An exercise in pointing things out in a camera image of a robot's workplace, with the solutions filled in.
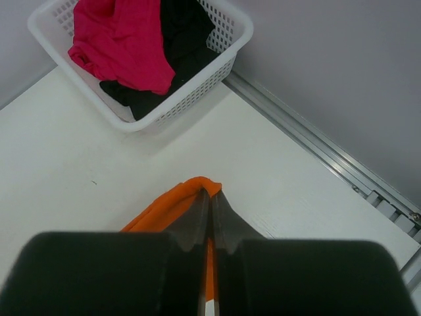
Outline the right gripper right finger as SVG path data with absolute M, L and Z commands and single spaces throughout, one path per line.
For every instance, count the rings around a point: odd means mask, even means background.
M 416 315 L 398 267 L 364 240 L 269 239 L 211 201 L 216 315 Z

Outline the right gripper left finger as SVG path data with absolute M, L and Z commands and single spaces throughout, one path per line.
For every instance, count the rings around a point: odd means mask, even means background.
M 210 197 L 162 232 L 42 232 L 1 289 L 2 315 L 204 315 Z

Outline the orange t shirt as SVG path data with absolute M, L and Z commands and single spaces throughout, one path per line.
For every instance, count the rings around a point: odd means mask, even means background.
M 201 190 L 214 197 L 222 190 L 222 184 L 204 176 L 190 178 L 155 199 L 122 232 L 161 232 L 183 215 Z

